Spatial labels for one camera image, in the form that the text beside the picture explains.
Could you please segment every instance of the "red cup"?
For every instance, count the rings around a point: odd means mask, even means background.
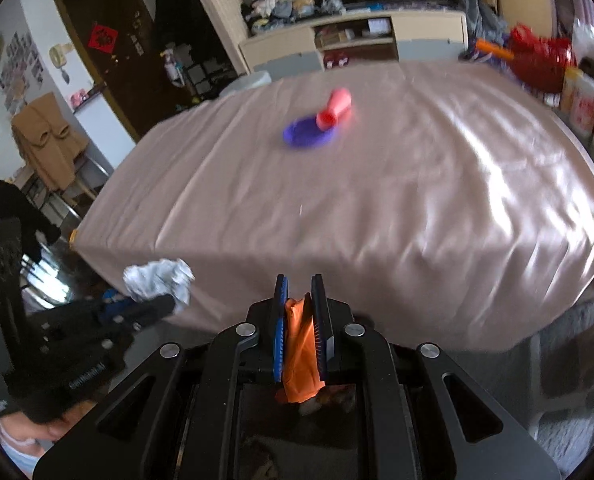
[[[337,126],[339,118],[350,110],[352,104],[353,98],[346,88],[335,88],[326,108],[317,114],[317,127],[325,132]]]

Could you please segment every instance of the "crumpled tissue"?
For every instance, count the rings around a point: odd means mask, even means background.
[[[124,285],[133,300],[152,300],[171,294],[175,298],[173,314],[179,314],[190,304],[190,283],[194,279],[184,260],[164,259],[124,269]]]

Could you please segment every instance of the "brown coat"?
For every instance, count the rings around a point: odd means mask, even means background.
[[[73,160],[88,146],[74,131],[48,93],[30,102],[12,120],[20,155],[51,191],[66,190],[75,181]]]

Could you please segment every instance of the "brown door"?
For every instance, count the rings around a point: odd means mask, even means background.
[[[143,0],[61,0],[60,7],[82,59],[106,82],[139,138],[191,104],[188,89],[168,79]]]

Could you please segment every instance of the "purple plate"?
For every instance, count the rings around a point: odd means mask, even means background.
[[[283,142],[293,148],[315,148],[326,144],[335,135],[336,127],[321,131],[315,116],[304,117],[289,124],[283,131]]]

